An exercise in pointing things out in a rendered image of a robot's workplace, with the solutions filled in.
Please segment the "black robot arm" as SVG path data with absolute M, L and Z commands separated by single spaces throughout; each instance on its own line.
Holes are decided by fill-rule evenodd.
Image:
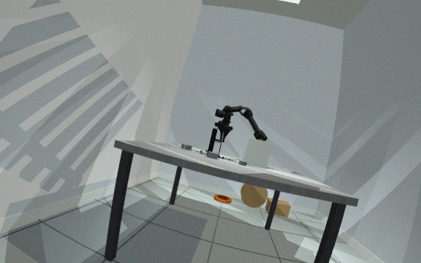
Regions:
M 243 113 L 241 110 L 245 110 Z M 253 113 L 251 109 L 248 107 L 242 107 L 242 106 L 236 106 L 236 107 L 230 107 L 229 105 L 226 105 L 223 110 L 216 110 L 215 116 L 220 118 L 229 119 L 231 118 L 231 115 L 234 115 L 233 112 L 240 112 L 241 115 L 243 115 L 246 119 L 248 119 L 249 123 L 251 124 L 251 127 L 254 130 L 254 137 L 256 140 L 265 141 L 268 139 L 265 135 L 265 133 L 259 129 L 256 121 L 253 118 Z M 218 123 L 215 123 L 215 126 L 223 126 L 224 121 L 219 121 Z

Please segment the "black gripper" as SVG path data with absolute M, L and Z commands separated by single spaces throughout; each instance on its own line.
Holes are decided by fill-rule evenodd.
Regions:
M 223 126 L 218 126 L 218 129 L 220 131 L 220 134 L 222 132 L 224 132 L 224 138 L 229 134 L 230 130 L 233 129 L 232 126 L 229 126 L 229 124 L 231 123 L 231 121 L 229 119 L 223 119 L 222 121 L 224 121 L 224 125 Z

